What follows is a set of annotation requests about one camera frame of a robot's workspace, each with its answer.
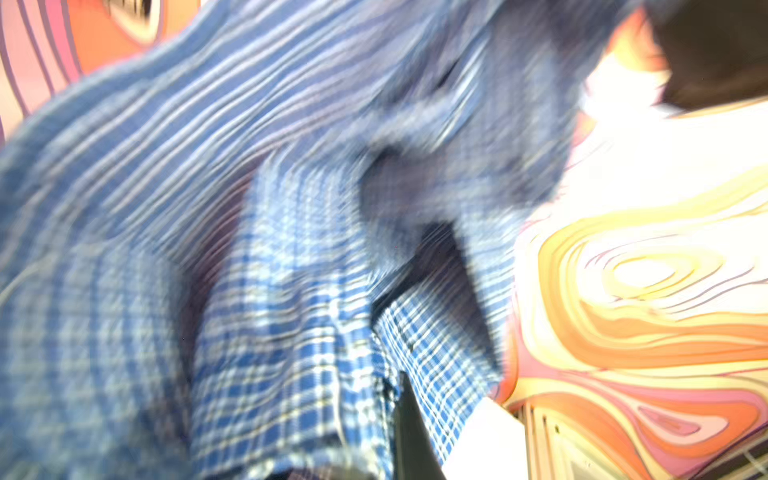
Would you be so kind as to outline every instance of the shirt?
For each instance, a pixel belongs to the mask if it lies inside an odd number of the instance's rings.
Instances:
[[[619,0],[216,0],[0,154],[2,467],[391,478],[499,379]]]

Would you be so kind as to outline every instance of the striped fabric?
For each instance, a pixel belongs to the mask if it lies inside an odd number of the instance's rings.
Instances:
[[[624,3],[216,0],[45,105],[0,154],[0,472],[392,478],[398,371],[445,460]]]

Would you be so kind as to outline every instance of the clothing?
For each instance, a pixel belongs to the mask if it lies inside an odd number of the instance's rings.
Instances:
[[[632,6],[216,0],[45,105],[0,157],[0,466],[391,478],[399,371],[445,460]]]

